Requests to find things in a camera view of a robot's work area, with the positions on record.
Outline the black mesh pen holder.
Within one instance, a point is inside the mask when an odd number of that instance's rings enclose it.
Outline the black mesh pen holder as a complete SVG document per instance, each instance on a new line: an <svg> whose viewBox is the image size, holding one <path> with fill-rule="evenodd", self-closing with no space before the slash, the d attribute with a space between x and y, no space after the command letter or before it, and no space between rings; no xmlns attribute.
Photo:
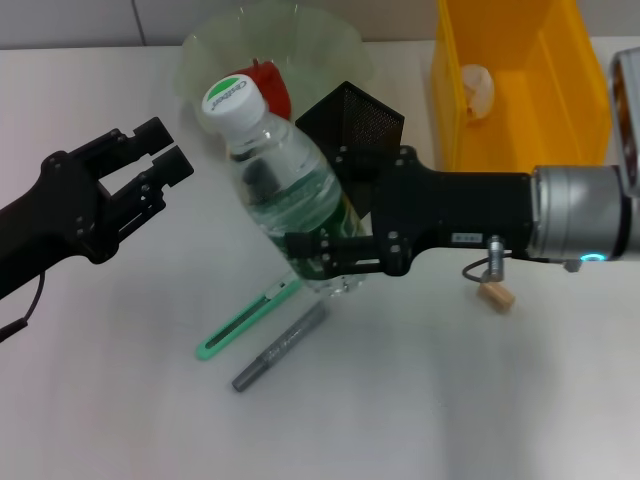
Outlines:
<svg viewBox="0 0 640 480"><path fill-rule="evenodd" d="M329 162L329 155L352 147L400 150L404 116L345 81L295 121ZM370 212L372 182L340 180L359 217Z"/></svg>

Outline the white paper ball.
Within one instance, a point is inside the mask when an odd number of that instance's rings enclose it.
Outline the white paper ball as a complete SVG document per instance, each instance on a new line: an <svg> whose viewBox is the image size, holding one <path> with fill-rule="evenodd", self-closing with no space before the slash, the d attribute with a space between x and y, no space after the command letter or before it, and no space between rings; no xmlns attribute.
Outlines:
<svg viewBox="0 0 640 480"><path fill-rule="evenodd" d="M495 85L488 69L470 64L461 68L467 115L471 120L486 118L494 105Z"/></svg>

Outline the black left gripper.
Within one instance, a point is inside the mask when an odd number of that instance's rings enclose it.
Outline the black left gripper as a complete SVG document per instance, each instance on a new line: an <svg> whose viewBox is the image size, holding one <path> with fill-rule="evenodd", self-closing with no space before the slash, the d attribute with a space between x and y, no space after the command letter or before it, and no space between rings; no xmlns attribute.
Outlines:
<svg viewBox="0 0 640 480"><path fill-rule="evenodd" d="M99 185L107 176L173 143L158 117L133 130L113 129L77 148L59 151L41 165L35 184L0 209L0 299L60 261L82 256L94 264L112 258L122 242L165 207L163 188L194 173L179 147L111 196ZM103 224L110 199L110 227Z"/></svg>

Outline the green utility knife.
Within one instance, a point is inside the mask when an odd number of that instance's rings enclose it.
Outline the green utility knife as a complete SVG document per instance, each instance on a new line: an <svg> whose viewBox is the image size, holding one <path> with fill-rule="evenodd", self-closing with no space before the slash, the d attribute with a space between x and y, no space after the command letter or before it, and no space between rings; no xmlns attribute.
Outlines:
<svg viewBox="0 0 640 480"><path fill-rule="evenodd" d="M207 361L217 355L248 328L295 294L301 285L300 279L294 272L289 272L278 279L241 312L201 342L194 352L195 358Z"/></svg>

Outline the grey marker pen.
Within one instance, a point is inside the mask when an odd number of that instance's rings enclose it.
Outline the grey marker pen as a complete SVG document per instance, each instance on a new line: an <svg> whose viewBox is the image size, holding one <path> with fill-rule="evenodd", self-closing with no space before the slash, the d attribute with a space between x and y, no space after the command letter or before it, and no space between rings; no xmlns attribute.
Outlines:
<svg viewBox="0 0 640 480"><path fill-rule="evenodd" d="M328 309L324 301L317 302L286 331L260 353L232 382L238 393L247 390L270 368L284 358L302 339L309 335L327 317Z"/></svg>

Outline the clear green-label water bottle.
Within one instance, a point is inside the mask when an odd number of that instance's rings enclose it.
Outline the clear green-label water bottle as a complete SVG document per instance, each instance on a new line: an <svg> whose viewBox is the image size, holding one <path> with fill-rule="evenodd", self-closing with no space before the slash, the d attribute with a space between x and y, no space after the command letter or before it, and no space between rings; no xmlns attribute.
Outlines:
<svg viewBox="0 0 640 480"><path fill-rule="evenodd" d="M227 145L235 190L280 253L288 233L362 236L365 229L318 146L271 113L256 83L233 74L204 95L201 110Z"/></svg>

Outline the reddish orange fruit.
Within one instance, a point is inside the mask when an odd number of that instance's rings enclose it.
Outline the reddish orange fruit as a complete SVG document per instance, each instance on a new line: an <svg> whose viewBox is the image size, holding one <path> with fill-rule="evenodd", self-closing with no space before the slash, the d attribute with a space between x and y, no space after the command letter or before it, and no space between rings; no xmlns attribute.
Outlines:
<svg viewBox="0 0 640 480"><path fill-rule="evenodd" d="M237 70L235 74L246 75L254 81L271 113L285 120L291 119L290 96L284 80L273 62L259 62L257 58L254 58L249 67Z"/></svg>

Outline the small wooden block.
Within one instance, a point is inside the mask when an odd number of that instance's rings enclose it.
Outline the small wooden block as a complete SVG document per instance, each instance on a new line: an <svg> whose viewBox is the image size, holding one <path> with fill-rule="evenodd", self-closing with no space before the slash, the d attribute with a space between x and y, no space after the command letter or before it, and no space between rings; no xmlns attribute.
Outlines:
<svg viewBox="0 0 640 480"><path fill-rule="evenodd" d="M477 295L493 310L501 314L508 313L515 303L515 296L498 282L480 283Z"/></svg>

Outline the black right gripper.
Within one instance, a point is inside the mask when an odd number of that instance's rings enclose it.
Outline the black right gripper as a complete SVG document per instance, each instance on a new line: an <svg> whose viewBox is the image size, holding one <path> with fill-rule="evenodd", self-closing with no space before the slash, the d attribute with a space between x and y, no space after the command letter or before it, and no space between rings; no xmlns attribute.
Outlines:
<svg viewBox="0 0 640 480"><path fill-rule="evenodd" d="M352 147L329 155L340 180L373 182L373 234L342 238L287 233L287 253L318 260L324 278L385 273L404 276L435 248L504 248L525 252L531 238L531 176L432 170L415 151Z"/></svg>

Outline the green glass fruit plate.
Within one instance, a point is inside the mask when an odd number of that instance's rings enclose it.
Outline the green glass fruit plate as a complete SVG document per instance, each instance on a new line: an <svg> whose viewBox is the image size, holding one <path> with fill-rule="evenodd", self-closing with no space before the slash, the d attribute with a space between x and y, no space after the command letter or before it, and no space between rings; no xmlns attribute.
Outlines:
<svg viewBox="0 0 640 480"><path fill-rule="evenodd" d="M201 111L205 93L255 60L277 67L291 101L292 122L342 82L363 87L374 76L359 32L325 10L286 0L228 9L186 37L174 77L176 95L191 107L202 130L213 131Z"/></svg>

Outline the yellow plastic bin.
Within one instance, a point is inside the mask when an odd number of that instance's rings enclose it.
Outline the yellow plastic bin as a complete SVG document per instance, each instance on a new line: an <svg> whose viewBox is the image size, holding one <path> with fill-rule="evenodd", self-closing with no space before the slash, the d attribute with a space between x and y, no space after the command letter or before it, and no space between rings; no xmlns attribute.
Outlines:
<svg viewBox="0 0 640 480"><path fill-rule="evenodd" d="M603 163L606 81L576 0L438 0L438 13L431 85L442 169ZM466 110L461 68L470 64L495 85L481 120Z"/></svg>

